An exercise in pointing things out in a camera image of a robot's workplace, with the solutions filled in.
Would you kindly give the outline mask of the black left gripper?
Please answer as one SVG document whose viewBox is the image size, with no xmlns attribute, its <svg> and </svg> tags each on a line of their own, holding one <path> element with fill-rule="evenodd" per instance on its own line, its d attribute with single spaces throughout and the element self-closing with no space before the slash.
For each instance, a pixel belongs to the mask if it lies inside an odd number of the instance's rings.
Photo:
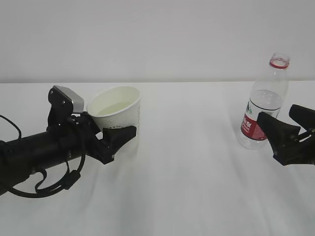
<svg viewBox="0 0 315 236">
<path fill-rule="evenodd" d="M 50 113 L 46 131 L 58 142 L 60 148 L 66 151 L 67 157 L 64 160 L 79 156 L 84 159 L 88 155 L 105 165 L 114 161 L 117 151 L 135 138 L 137 128 L 103 128 L 103 137 L 98 139 L 96 134 L 101 130 L 88 112 L 79 116 Z"/>
</svg>

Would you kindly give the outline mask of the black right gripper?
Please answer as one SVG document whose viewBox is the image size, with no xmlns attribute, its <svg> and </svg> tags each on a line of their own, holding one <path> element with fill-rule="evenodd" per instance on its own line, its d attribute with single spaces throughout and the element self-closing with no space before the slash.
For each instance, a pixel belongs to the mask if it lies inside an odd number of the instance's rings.
<svg viewBox="0 0 315 236">
<path fill-rule="evenodd" d="M 260 112 L 257 124 L 266 135 L 273 150 L 273 158 L 282 166 L 315 164 L 315 111 L 293 104 L 289 117 L 306 132 L 299 135 L 300 127 L 277 120 Z"/>
</svg>

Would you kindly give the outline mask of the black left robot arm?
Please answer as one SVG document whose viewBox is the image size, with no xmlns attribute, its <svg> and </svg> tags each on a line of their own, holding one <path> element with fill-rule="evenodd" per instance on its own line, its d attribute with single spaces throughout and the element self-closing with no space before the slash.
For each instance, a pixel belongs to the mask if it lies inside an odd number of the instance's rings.
<svg viewBox="0 0 315 236">
<path fill-rule="evenodd" d="M 61 123 L 49 125 L 45 132 L 0 143 L 0 193 L 10 192 L 24 198 L 45 198 L 68 190 L 81 177 L 86 157 L 102 164 L 114 161 L 117 151 L 136 136 L 133 125 L 122 128 L 99 129 L 86 112 L 80 116 L 69 116 Z M 47 178 L 48 168 L 80 158 L 76 170 L 69 167 L 56 183 L 34 192 L 23 192 L 15 188 L 31 175 L 41 173 Z"/>
</svg>

